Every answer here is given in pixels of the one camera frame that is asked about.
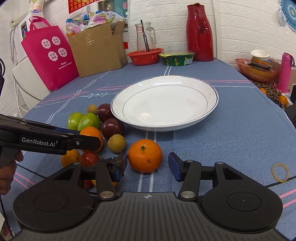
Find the person's left hand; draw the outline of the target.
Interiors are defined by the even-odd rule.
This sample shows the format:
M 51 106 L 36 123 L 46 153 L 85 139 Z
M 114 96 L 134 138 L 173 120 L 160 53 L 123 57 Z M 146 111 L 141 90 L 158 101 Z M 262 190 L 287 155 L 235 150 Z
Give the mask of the person's left hand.
M 18 151 L 8 166 L 0 168 L 0 195 L 6 195 L 11 189 L 11 183 L 16 171 L 16 161 L 23 160 L 22 151 Z

